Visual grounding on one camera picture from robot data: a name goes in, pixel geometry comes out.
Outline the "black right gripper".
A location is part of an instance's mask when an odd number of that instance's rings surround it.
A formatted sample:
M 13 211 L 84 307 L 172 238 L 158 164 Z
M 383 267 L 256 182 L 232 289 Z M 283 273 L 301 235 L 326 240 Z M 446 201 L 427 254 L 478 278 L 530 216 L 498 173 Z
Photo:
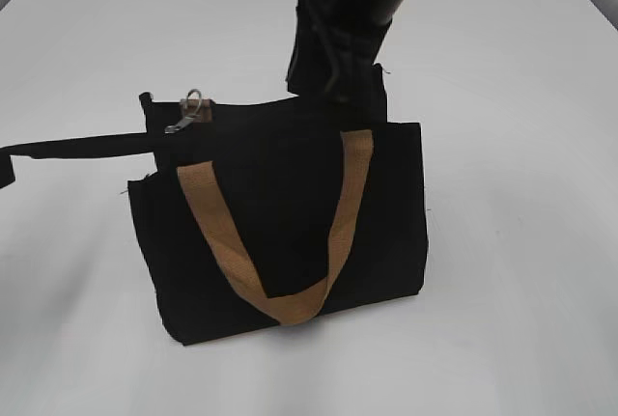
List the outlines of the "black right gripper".
M 296 0 L 287 89 L 369 107 L 376 58 L 391 25 L 391 0 Z

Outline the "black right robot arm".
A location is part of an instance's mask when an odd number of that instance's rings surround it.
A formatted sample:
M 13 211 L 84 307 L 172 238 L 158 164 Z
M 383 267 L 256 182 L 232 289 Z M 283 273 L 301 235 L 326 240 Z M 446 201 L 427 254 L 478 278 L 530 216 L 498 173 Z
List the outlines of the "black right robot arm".
M 374 65 L 404 0 L 296 0 L 289 93 L 352 103 L 369 96 Z

